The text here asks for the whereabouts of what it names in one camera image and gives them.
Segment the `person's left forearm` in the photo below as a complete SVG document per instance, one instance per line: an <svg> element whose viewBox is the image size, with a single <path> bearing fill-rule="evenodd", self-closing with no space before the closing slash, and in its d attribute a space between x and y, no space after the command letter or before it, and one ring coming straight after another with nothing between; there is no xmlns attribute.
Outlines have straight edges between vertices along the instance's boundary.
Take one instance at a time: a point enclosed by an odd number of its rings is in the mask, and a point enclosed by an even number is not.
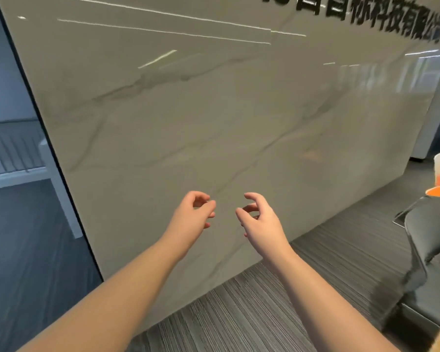
<svg viewBox="0 0 440 352"><path fill-rule="evenodd" d="M162 237L17 352L124 352L192 244Z"/></svg>

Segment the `person's right forearm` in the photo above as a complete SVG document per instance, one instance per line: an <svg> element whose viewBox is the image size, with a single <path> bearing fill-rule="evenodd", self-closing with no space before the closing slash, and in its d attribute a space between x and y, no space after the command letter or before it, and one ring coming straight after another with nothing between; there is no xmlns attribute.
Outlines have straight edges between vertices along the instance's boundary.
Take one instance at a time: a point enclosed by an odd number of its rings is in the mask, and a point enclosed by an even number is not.
<svg viewBox="0 0 440 352"><path fill-rule="evenodd" d="M278 275L317 352L401 352L290 245L268 243L261 255Z"/></svg>

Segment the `person's right hand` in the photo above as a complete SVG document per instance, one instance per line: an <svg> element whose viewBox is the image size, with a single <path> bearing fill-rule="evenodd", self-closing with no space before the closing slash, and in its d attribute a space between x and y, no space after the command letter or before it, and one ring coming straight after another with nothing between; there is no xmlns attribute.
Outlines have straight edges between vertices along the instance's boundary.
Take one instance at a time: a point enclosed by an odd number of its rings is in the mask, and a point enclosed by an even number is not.
<svg viewBox="0 0 440 352"><path fill-rule="evenodd" d="M266 201L266 224L260 232L251 234L250 244L270 263L276 264L292 252L282 224L273 208Z"/></svg>

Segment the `person's left hand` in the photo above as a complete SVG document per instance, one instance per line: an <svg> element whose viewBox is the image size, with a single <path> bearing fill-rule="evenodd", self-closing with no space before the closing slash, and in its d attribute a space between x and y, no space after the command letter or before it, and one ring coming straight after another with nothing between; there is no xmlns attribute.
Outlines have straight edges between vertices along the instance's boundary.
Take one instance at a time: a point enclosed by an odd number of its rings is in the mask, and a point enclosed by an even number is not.
<svg viewBox="0 0 440 352"><path fill-rule="evenodd" d="M188 192L182 199L159 242L181 260L205 229L198 229L192 218L192 196Z"/></svg>

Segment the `grey office chair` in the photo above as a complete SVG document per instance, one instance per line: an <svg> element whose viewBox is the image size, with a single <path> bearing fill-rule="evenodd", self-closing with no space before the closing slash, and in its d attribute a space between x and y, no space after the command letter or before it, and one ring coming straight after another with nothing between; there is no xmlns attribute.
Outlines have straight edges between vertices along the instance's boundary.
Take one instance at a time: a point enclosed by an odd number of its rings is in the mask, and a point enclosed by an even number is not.
<svg viewBox="0 0 440 352"><path fill-rule="evenodd" d="M422 198L405 214L403 227L411 248L411 268L403 279L401 314L427 335L440 331L440 213Z"/></svg>

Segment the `grey window blinds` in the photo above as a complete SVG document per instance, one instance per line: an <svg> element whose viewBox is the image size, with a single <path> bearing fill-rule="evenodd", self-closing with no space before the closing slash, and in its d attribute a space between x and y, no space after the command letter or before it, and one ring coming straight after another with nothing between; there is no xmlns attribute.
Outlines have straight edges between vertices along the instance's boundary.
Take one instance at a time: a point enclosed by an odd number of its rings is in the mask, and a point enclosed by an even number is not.
<svg viewBox="0 0 440 352"><path fill-rule="evenodd" d="M0 175L45 167L39 145L45 135L39 120L0 122Z"/></svg>

